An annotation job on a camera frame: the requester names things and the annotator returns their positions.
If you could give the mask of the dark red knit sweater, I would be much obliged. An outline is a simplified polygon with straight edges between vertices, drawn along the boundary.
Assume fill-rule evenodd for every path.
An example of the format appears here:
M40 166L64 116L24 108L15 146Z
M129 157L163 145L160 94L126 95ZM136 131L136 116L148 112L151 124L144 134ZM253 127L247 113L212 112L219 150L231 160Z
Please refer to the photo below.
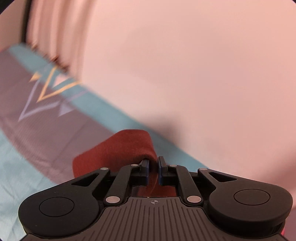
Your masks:
M151 136L144 130L117 132L104 142L78 155L72 162L73 174L77 178L102 167L117 172L123 166L139 164L144 159L149 160L149 182L147 186L134 187L132 196L177 196L175 187L159 185L157 155Z

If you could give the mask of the teal and grey bedsheet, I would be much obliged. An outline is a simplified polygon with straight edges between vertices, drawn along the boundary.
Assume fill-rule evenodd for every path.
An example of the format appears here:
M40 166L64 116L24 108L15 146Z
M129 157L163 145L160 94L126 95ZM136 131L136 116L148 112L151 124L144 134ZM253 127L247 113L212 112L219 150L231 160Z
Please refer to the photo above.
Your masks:
M79 154L124 129L149 132L156 153L196 171L170 142L167 95L132 78L99 79L91 91L24 44L1 51L1 239L20 240L21 202L73 178Z

